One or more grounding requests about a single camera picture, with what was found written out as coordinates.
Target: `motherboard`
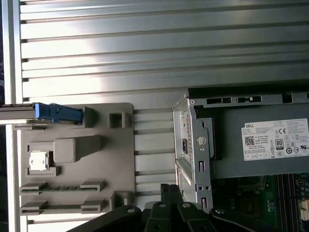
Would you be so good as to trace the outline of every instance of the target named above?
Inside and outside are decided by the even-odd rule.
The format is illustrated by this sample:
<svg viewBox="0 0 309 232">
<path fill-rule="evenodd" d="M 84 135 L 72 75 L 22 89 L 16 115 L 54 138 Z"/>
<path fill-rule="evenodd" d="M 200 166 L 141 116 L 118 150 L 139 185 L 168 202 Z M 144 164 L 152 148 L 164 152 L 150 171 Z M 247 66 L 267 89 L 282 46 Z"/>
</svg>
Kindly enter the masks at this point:
<svg viewBox="0 0 309 232">
<path fill-rule="evenodd" d="M 287 232 L 309 231 L 309 174 L 212 181 L 214 206 L 230 207 Z"/>
</svg>

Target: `power supply label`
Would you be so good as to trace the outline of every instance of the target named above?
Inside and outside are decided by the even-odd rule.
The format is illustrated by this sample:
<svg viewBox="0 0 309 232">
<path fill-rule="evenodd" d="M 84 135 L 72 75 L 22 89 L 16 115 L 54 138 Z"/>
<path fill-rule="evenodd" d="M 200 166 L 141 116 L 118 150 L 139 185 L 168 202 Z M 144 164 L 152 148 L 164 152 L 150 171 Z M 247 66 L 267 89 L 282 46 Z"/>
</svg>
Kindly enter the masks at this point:
<svg viewBox="0 0 309 232">
<path fill-rule="evenodd" d="M 309 155 L 306 118 L 245 123 L 241 134 L 245 161 Z"/>
</svg>

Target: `barcode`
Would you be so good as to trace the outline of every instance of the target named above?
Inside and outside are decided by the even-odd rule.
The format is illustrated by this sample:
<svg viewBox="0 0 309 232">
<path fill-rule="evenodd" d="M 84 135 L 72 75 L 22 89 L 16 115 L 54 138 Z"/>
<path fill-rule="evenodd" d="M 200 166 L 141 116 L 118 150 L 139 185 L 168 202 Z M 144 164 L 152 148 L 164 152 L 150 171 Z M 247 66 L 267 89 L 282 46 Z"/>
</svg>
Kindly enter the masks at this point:
<svg viewBox="0 0 309 232">
<path fill-rule="evenodd" d="M 246 146 L 254 145 L 254 136 L 245 137 Z"/>
</svg>

